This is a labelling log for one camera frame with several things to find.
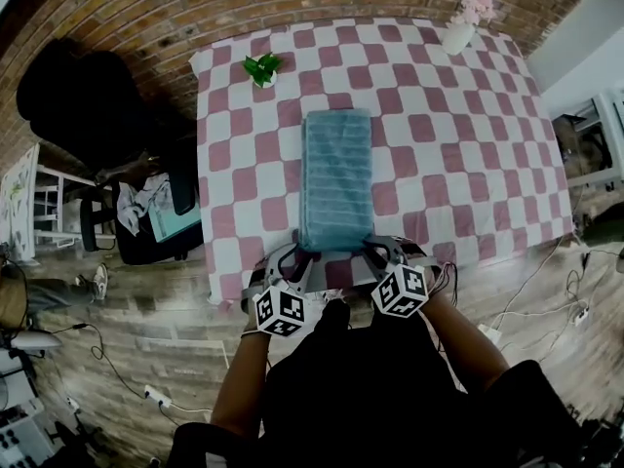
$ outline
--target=checkered tablecloth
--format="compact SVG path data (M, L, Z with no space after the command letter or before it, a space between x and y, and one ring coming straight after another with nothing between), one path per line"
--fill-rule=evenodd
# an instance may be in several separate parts
M213 299L240 298L255 264L299 225L301 124L313 110L366 108L374 228L440 260L477 262L572 229L566 175L535 82L507 35L479 29L450 57L420 19L314 21L228 38L195 54L198 161ZM285 60L259 89L245 56ZM368 271L324 254L310 288Z

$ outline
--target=white vase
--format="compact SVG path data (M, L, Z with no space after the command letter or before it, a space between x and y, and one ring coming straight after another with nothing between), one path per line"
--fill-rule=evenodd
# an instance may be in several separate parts
M474 24L451 24L442 40L442 48L450 56L456 56L466 48L474 34Z
M271 75L271 79L268 82L264 82L264 85L262 85L260 88L261 89L270 89L271 87L273 87L273 85L275 85L275 82L277 81L277 72L273 71L273 74Z

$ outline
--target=chair backrest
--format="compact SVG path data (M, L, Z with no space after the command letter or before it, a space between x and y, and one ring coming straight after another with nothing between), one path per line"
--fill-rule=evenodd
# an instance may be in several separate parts
M17 101L34 134L94 173L132 161L159 134L130 71L111 52L77 58L53 40L28 66Z

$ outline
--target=brick wall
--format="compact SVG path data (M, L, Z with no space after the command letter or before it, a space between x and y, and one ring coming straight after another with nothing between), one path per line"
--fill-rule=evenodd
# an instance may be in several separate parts
M534 49L578 0L497 0L490 26ZM70 37L84 51L124 58L146 99L166 95L194 117L188 60L220 38L301 20L407 16L446 21L455 0L13 0L0 22L0 174L36 139L17 113L25 68L47 41Z

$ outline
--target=white cloth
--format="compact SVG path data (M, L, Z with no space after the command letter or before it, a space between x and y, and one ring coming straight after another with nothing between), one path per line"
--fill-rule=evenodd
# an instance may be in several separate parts
M127 183L120 182L117 218L134 235L139 231L138 220L147 213L152 203L161 210L168 210L174 206L169 174L151 176L139 192Z

